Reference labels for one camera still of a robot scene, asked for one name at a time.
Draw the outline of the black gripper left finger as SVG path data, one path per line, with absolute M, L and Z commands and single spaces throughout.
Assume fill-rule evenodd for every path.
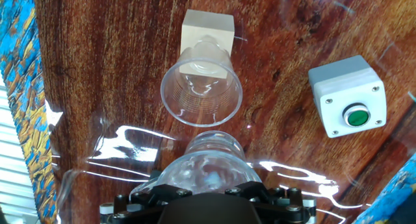
M 167 205 L 170 201 L 189 197 L 192 194 L 191 190 L 168 184 L 157 185 L 152 189 L 140 190 L 130 195 L 118 194 L 113 202 L 99 206 L 100 223 L 114 223 L 114 218 L 127 219 L 134 213 Z

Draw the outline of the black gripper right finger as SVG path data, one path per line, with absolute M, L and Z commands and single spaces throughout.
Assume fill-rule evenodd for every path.
M 224 191 L 251 202 L 262 223 L 317 223 L 317 200 L 299 188 L 266 188 L 261 182 L 245 182 Z

